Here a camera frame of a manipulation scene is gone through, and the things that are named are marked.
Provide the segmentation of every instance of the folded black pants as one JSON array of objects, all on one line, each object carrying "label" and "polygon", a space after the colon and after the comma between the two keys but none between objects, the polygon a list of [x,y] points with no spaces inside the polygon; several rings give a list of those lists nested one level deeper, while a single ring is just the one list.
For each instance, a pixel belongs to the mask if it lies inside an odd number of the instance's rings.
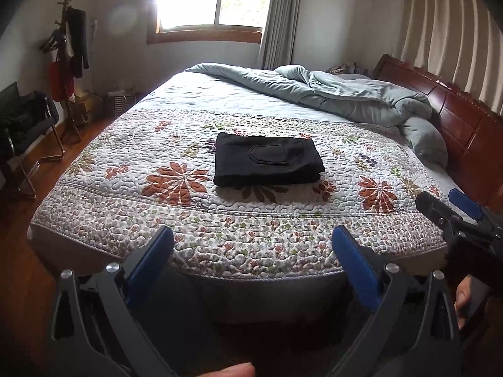
[{"label": "folded black pants", "polygon": [[311,139],[217,136],[216,185],[313,183],[322,171],[325,167]]}]

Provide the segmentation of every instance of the pillow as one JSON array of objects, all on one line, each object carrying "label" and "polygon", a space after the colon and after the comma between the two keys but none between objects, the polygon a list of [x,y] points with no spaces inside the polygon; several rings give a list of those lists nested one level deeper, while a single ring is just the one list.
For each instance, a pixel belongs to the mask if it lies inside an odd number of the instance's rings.
[{"label": "pillow", "polygon": [[414,154],[422,162],[447,166],[447,146],[440,132],[427,120],[417,116],[409,117],[400,130],[412,145]]},{"label": "pillow", "polygon": [[335,75],[335,76],[338,76],[339,78],[342,78],[346,81],[352,81],[353,79],[371,79],[368,76],[360,75],[360,74],[340,74],[340,75]]}]

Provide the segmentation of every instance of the blue gripper pad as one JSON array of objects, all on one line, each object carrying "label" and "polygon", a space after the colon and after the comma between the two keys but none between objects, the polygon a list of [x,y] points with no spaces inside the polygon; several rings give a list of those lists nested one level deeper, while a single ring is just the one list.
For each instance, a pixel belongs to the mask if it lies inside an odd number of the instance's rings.
[{"label": "blue gripper pad", "polygon": [[137,259],[138,256],[134,254],[142,255],[127,278],[127,307],[136,306],[146,298],[155,279],[166,266],[173,247],[173,232],[168,227],[162,227],[146,245],[145,252],[142,251],[143,248],[138,248],[126,260]]},{"label": "blue gripper pad", "polygon": [[474,220],[482,218],[482,209],[476,202],[470,200],[466,195],[456,188],[449,191],[449,201]]},{"label": "blue gripper pad", "polygon": [[382,301],[379,278],[346,227],[340,225],[334,229],[332,249],[343,266],[360,303],[376,312]]}]

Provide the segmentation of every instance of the wooden headboard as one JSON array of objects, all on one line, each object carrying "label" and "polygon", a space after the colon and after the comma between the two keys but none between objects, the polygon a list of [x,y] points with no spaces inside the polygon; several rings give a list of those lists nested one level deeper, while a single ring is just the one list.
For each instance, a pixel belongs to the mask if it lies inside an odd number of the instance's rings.
[{"label": "wooden headboard", "polygon": [[503,120],[456,85],[384,54],[374,77],[427,95],[437,113],[431,122],[449,151],[447,172],[474,201],[494,212],[503,207]]}]

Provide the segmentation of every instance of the quilted bedspread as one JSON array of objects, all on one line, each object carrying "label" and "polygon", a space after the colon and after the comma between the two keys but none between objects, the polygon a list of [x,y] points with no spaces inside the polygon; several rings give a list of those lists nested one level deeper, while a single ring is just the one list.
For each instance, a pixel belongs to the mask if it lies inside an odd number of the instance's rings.
[{"label": "quilted bedspread", "polygon": [[[326,172],[313,184],[215,186],[219,132],[312,138]],[[167,225],[171,264],[188,273],[318,275],[341,270],[330,241],[340,224],[378,253],[442,247],[439,229],[415,208],[423,190],[446,201],[396,128],[135,107],[69,166],[32,225],[117,259]]]}]

